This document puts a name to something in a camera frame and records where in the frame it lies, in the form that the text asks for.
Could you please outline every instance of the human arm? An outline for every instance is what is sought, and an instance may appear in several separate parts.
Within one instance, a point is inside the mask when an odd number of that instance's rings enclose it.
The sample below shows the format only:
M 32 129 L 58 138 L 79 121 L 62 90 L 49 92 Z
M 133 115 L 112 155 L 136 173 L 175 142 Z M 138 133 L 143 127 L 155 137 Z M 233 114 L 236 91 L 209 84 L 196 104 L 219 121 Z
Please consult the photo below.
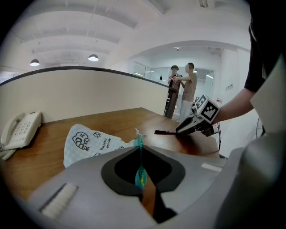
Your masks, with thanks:
M 168 79 L 168 84 L 171 83 L 171 81 L 173 80 L 174 76 L 173 75 L 170 75 L 169 79 Z
M 242 116 L 253 109 L 250 99 L 255 92 L 243 88 L 231 101 L 223 105 L 212 124 Z
M 189 76 L 185 76 L 185 77 L 175 76 L 175 77 L 173 77 L 173 80 L 175 80 L 175 81 L 189 81 L 189 80 L 191 80 L 191 77 L 189 77 Z

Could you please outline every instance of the beige shirt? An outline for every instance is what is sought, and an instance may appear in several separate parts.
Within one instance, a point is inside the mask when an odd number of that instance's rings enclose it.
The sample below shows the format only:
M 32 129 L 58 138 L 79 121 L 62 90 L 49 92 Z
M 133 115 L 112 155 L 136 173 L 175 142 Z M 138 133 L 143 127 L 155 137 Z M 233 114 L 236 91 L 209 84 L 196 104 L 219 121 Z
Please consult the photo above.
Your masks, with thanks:
M 186 81 L 185 83 L 185 89 L 182 95 L 182 100 L 193 102 L 193 97 L 195 95 L 198 78 L 195 73 L 191 73 L 189 77 L 191 79 L 189 81 Z

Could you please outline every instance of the ceiling lamp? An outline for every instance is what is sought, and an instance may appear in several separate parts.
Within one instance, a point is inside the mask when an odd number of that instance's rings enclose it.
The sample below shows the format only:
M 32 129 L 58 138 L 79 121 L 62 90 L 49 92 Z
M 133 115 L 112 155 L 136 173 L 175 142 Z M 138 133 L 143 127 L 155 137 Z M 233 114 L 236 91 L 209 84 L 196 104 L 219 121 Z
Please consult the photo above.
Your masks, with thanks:
M 37 59 L 31 61 L 30 66 L 39 66 L 40 62 Z
M 98 61 L 98 56 L 95 55 L 95 54 L 91 54 L 89 57 L 88 57 L 88 60 L 91 60 L 91 61 Z
M 137 72 L 134 72 L 134 74 L 137 75 L 137 76 L 143 76 L 142 74 L 139 74 Z

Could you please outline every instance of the man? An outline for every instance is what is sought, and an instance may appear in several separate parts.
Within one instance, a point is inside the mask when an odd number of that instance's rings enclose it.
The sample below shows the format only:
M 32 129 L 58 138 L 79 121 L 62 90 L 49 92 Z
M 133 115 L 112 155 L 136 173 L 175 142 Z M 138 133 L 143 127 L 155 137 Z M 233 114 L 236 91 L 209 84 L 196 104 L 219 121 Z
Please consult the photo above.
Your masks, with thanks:
M 169 77 L 169 80 L 168 80 L 168 84 L 169 84 L 169 87 L 173 87 L 173 77 L 174 76 L 180 76 L 177 71 L 179 71 L 179 67 L 177 65 L 173 65 L 171 67 L 171 71 L 172 71 L 172 74 L 170 75 Z
M 181 82 L 184 92 L 182 95 L 182 105 L 180 110 L 179 123 L 183 122 L 185 117 L 191 114 L 191 108 L 193 105 L 193 97 L 195 95 L 196 87 L 197 87 L 197 75 L 193 72 L 194 64 L 188 63 L 185 67 L 186 73 L 188 76 L 186 77 L 173 77 L 175 82 L 177 81 L 186 81 L 185 85 Z
M 265 33 L 265 25 L 271 25 L 272 31 L 279 31 L 279 17 L 282 14 L 275 12 L 275 16 L 265 17 L 261 12 L 271 12 L 267 9 L 269 5 L 263 5 L 262 10 L 257 7 L 257 2 L 248 0 L 250 4 L 251 22 L 249 34 L 251 40 L 251 52 L 249 61 L 249 70 L 244 88 L 227 104 L 220 108 L 213 124 L 224 120 L 242 116 L 253 109 L 250 99 L 264 83 L 267 76 L 271 73 L 273 67 L 283 50 L 284 41 L 278 35 Z

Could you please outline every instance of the pendant light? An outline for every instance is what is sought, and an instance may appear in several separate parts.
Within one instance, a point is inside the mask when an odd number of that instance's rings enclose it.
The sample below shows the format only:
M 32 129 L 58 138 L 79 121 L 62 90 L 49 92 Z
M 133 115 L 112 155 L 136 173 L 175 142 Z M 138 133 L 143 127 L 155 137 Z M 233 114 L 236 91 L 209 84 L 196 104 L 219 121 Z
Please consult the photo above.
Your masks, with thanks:
M 91 60 L 91 61 L 98 61 L 98 56 L 95 55 L 95 54 L 91 54 L 89 57 L 88 57 L 88 60 Z
M 98 56 L 97 56 L 96 54 L 91 54 L 91 55 L 88 57 L 88 60 L 90 60 L 90 61 L 98 61 L 99 58 L 98 58 Z
M 39 66 L 40 62 L 37 59 L 31 61 L 30 66 Z

